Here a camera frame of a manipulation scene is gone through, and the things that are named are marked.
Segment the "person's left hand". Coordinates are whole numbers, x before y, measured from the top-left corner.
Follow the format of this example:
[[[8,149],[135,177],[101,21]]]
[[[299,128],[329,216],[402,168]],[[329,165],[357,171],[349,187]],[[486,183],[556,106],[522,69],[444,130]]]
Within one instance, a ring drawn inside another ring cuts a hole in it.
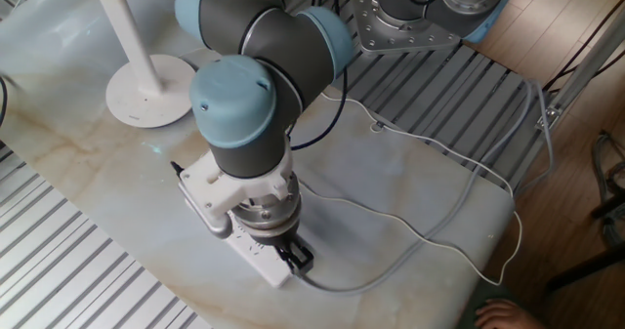
[[[476,311],[479,329],[546,329],[527,310],[506,299],[490,299]]]

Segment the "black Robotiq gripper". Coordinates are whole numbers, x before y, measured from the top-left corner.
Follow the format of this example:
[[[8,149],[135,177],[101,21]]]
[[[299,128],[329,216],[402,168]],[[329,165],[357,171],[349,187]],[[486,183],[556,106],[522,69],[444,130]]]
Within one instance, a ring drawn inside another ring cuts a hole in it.
[[[289,227],[253,230],[251,236],[260,244],[274,246],[280,259],[291,271],[295,269],[296,274],[306,274],[313,268],[314,254],[305,244],[293,243],[297,239],[298,227],[298,224],[294,224]],[[292,254],[284,249],[291,243]]]

